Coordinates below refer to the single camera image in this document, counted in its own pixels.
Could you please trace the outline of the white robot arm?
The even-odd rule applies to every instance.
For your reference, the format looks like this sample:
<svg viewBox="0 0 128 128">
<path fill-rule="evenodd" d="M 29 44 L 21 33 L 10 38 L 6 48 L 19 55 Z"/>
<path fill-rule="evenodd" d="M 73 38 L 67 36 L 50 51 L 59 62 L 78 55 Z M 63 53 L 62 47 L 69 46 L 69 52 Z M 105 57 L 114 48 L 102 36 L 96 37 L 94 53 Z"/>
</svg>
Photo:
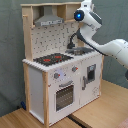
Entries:
<svg viewBox="0 0 128 128">
<path fill-rule="evenodd" d="M 74 12 L 74 19 L 82 23 L 76 35 L 79 40 L 104 56 L 113 57 L 127 69 L 125 77 L 128 80 L 128 41 L 124 39 L 99 40 L 95 37 L 102 26 L 101 17 L 93 11 L 92 0 L 83 0 Z"/>
</svg>

